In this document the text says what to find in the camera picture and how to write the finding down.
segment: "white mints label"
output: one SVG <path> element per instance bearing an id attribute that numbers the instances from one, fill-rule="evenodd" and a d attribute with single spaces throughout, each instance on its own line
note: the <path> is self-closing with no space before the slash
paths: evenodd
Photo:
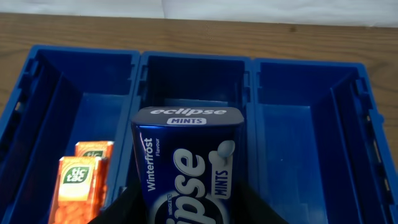
<path id="1" fill-rule="evenodd" d="M 226 110 L 201 110 L 201 109 L 190 109 L 180 108 L 176 110 L 153 110 L 151 114 L 184 114 L 185 116 L 191 116 L 193 114 L 217 114 L 222 115 L 226 113 Z"/>
<path id="2" fill-rule="evenodd" d="M 206 118 L 169 118 L 167 124 L 180 124 L 180 125 L 203 125 L 206 124 Z"/>

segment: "white backdrop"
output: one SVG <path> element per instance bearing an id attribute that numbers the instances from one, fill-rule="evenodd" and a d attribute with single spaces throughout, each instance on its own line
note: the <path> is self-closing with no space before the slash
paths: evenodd
<path id="1" fill-rule="evenodd" d="M 398 0 L 0 0 L 0 12 L 398 27 Z"/>

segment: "orange tic tac pill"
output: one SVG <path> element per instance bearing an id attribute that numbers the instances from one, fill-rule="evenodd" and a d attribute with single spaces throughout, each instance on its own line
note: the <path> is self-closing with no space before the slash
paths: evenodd
<path id="1" fill-rule="evenodd" d="M 107 163 L 102 157 L 60 159 L 49 224 L 88 223 L 99 214 Z"/>
<path id="2" fill-rule="evenodd" d="M 76 143 L 75 145 L 75 156 L 100 156 L 108 158 L 110 161 L 113 152 L 113 142 L 112 141 L 81 141 Z M 106 166 L 106 176 L 108 175 L 109 163 Z M 105 177 L 105 185 L 103 187 L 103 204 L 105 203 L 106 191 L 108 186 L 106 186 L 106 177 Z"/>

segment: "empty blue bin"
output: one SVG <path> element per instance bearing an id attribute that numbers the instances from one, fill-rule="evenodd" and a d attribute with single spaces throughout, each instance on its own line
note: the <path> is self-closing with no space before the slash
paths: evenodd
<path id="1" fill-rule="evenodd" d="M 138 61 L 127 50 L 32 48 L 1 118 L 1 223 L 47 222 L 58 160 L 78 141 L 115 141 L 108 194 L 118 190 Z"/>
<path id="2" fill-rule="evenodd" d="M 247 169 L 236 175 L 289 223 L 398 223 L 361 64 L 46 46 L 0 119 L 1 223 L 47 222 L 58 160 L 78 141 L 115 141 L 108 207 L 137 178 L 129 121 L 146 106 L 239 108 Z"/>

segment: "blue storage tray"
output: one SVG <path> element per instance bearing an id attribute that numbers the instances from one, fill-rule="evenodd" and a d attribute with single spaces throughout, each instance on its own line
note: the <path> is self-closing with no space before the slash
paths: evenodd
<path id="1" fill-rule="evenodd" d="M 30 51 L 0 119 L 1 223 L 47 222 L 58 160 L 78 141 L 115 141 L 109 206 L 137 178 L 129 120 L 145 106 L 239 108 L 240 174 L 289 223 L 398 223 L 361 64 L 46 46 Z"/>

